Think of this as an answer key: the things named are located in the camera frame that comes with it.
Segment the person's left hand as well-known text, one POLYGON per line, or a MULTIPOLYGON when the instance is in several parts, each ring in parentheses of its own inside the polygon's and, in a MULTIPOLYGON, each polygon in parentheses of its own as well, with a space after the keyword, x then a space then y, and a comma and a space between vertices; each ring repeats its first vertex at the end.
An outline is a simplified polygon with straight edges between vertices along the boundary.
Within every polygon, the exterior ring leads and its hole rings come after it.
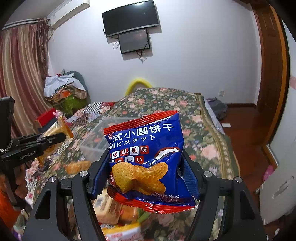
MULTIPOLYGON (((24 199, 28 193, 27 182, 25 180, 25 176, 26 176, 26 167, 25 167, 25 164, 22 164, 20 166, 20 172, 19 172, 18 176, 16 177, 16 184, 18 187, 15 191, 15 194, 22 199, 24 199)), ((0 185, 1 185, 1 192, 6 194, 6 176, 3 173, 1 173, 0 185)))

